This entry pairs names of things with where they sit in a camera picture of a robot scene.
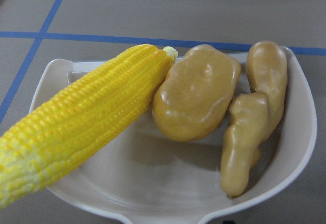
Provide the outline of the yellow toy corn cob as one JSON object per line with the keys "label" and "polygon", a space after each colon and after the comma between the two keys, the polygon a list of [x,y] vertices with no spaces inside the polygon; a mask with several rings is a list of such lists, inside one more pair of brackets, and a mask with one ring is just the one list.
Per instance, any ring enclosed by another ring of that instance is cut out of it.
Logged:
{"label": "yellow toy corn cob", "polygon": [[88,160],[149,107],[178,56],[133,46],[76,80],[1,137],[1,207]]}

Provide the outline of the brown toy potato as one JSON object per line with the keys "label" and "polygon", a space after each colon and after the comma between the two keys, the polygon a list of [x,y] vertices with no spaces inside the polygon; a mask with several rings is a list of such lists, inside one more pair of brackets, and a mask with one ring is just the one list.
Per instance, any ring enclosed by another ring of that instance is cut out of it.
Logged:
{"label": "brown toy potato", "polygon": [[157,128],[178,142],[205,138],[222,122],[240,74],[237,59],[207,44],[191,48],[154,96]]}

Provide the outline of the beige plastic dustpan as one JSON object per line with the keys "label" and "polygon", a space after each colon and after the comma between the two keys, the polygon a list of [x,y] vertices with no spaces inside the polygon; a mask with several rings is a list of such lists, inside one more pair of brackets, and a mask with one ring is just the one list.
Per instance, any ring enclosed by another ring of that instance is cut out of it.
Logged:
{"label": "beige plastic dustpan", "polygon": [[207,223],[257,205],[290,185],[314,150],[317,118],[307,79],[284,47],[288,85],[281,123],[260,145],[238,198],[220,188],[220,160],[229,117],[208,137],[192,143],[169,140],[148,111],[79,168],[49,190],[65,202],[122,223]]}

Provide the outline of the tan toy ginger root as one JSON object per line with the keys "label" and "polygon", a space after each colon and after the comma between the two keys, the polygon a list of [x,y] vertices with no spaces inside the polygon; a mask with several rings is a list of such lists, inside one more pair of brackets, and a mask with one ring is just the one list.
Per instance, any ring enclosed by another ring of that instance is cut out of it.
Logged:
{"label": "tan toy ginger root", "polygon": [[259,145],[283,117],[287,68],[286,54],[275,42],[260,41],[250,48],[246,74],[251,92],[231,102],[222,144],[220,187],[230,198],[244,193],[260,157]]}

